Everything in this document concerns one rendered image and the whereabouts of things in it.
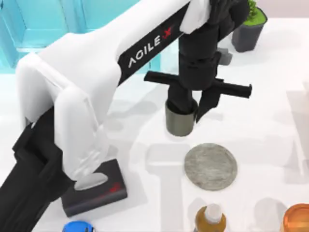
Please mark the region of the blue round object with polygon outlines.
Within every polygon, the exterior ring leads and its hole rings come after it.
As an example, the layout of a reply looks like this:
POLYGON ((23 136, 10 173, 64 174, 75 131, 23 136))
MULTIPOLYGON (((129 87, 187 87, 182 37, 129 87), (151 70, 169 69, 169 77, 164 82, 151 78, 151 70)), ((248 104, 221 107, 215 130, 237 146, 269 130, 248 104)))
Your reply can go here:
POLYGON ((97 232, 96 229, 85 221, 71 221, 64 225, 62 232, 97 232))

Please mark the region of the grey pot with green plant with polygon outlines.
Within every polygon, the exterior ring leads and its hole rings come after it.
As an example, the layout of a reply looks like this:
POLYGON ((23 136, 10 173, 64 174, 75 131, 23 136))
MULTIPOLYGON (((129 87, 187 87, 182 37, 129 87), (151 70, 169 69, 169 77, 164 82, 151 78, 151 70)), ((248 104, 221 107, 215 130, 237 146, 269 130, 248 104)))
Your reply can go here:
POLYGON ((268 17, 257 6, 256 0, 247 0, 249 14, 246 20, 233 31, 232 45, 239 53, 253 51, 268 17))

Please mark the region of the pale grey rounded box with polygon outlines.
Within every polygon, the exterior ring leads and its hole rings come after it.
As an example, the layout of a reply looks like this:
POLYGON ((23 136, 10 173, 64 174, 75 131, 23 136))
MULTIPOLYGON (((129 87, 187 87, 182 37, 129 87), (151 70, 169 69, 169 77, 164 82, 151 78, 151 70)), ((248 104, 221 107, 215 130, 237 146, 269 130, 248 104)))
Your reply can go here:
POLYGON ((217 51, 221 53, 219 64, 225 66, 229 65, 233 57, 233 55, 229 52, 229 49, 218 47, 217 51))

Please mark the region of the black tissue box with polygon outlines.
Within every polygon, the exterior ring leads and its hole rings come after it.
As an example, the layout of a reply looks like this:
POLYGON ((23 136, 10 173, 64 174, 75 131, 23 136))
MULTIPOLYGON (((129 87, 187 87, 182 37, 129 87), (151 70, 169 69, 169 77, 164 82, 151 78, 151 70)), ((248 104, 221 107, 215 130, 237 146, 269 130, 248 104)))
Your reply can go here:
POLYGON ((72 217, 127 198, 126 185, 117 159, 102 163, 95 173, 107 175, 107 181, 85 190, 71 187, 61 197, 66 216, 72 217))

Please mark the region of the grey cup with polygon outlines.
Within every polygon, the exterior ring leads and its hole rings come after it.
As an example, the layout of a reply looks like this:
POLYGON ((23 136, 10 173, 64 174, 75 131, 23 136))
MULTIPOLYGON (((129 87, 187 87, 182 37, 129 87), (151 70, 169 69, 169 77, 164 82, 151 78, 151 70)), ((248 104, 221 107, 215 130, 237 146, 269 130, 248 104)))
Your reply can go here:
POLYGON ((165 102, 165 117, 167 131, 176 137, 185 137, 189 135, 194 128, 196 120, 197 105, 194 105, 192 112, 189 114, 178 114, 174 112, 168 101, 165 102))

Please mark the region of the orange cup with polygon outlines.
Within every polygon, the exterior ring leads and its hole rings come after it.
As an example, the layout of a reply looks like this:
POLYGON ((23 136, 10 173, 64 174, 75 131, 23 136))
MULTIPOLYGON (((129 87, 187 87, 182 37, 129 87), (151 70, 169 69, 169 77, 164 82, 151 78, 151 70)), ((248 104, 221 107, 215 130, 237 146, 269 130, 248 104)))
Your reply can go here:
POLYGON ((286 210, 281 232, 309 232, 309 203, 299 203, 286 210))

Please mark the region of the grey round coaster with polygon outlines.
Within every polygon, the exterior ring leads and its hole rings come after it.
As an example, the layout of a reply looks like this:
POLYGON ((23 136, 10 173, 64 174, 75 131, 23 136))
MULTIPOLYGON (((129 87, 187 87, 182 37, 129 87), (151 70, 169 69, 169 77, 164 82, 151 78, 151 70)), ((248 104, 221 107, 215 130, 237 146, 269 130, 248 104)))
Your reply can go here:
POLYGON ((197 187, 219 191, 229 187, 238 174, 238 164, 225 147, 203 143, 191 148, 184 158, 187 178, 197 187))

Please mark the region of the light blue rack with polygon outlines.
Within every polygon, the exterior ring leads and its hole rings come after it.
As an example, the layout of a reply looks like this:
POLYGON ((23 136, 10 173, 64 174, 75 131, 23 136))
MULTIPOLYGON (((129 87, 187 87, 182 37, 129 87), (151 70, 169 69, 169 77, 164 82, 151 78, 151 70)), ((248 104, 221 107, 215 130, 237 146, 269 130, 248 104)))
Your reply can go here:
POLYGON ((140 0, 0 0, 0 74, 68 32, 99 29, 140 0))

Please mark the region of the brown bottle with white cap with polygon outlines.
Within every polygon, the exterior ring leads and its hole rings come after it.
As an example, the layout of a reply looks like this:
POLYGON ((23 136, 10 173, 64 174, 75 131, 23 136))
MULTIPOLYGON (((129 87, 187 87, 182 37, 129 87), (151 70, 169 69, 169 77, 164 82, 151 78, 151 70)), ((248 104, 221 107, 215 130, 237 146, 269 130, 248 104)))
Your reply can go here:
POLYGON ((201 207, 195 216, 194 232, 225 232, 226 216, 218 204, 201 207))

